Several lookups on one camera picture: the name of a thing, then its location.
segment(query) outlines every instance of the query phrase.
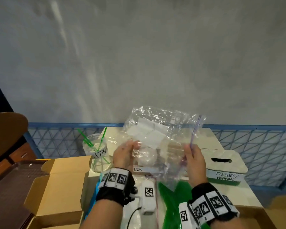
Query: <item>table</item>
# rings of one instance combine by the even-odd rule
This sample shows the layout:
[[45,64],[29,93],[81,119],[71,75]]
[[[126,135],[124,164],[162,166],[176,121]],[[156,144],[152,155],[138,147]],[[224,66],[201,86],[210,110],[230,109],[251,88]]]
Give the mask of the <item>table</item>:
[[[119,143],[113,143],[115,139],[119,138],[119,133],[122,130],[121,127],[108,127],[105,137],[107,140],[111,141],[107,143],[108,152],[110,155],[113,154]],[[223,149],[220,142],[213,134],[211,129],[203,128],[203,137],[198,139],[197,144],[201,148],[202,146],[211,146],[212,149]],[[212,183],[222,194],[229,197],[234,205],[240,206],[255,206],[255,207],[262,207],[261,203],[249,187],[246,181],[242,181],[238,186],[229,186],[229,185],[222,185],[222,184],[214,184]],[[159,218],[159,228],[162,228],[162,223],[164,221],[164,216],[166,212],[166,206],[164,202],[161,200],[160,203],[158,202],[158,218]]]

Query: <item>ziplock bag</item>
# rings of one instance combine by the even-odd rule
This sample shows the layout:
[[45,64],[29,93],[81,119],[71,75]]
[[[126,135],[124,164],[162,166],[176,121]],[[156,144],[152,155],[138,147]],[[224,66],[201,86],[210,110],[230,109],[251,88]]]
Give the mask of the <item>ziplock bag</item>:
[[158,181],[174,191],[186,167],[183,145],[193,143],[206,117],[154,107],[134,108],[126,120],[122,140],[141,142],[135,165],[150,167]]

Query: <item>white wall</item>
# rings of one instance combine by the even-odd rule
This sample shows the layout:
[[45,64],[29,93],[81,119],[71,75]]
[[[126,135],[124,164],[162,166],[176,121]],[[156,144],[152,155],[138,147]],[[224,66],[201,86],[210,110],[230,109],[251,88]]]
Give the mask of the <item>white wall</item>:
[[286,0],[0,0],[0,87],[30,122],[286,125]]

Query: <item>brown tray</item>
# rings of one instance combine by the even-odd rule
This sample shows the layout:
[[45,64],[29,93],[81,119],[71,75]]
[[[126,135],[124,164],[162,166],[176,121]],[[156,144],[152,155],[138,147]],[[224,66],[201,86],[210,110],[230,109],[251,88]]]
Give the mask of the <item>brown tray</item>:
[[33,215],[23,206],[36,177],[47,175],[41,171],[46,161],[21,161],[0,175],[0,229],[22,229]]

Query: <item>clear plastic cup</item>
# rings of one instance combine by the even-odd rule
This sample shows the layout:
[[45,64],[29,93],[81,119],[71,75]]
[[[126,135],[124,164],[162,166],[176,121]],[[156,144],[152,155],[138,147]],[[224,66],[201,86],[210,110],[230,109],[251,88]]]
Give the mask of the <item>clear plastic cup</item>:
[[100,133],[95,133],[90,136],[87,136],[87,138],[94,145],[92,147],[86,144],[85,140],[83,140],[83,148],[85,154],[87,156],[91,155],[94,158],[92,160],[91,169],[97,173],[101,173],[110,169],[112,164],[112,157],[109,156],[108,153],[107,140],[104,137],[101,143],[102,136],[103,135]]

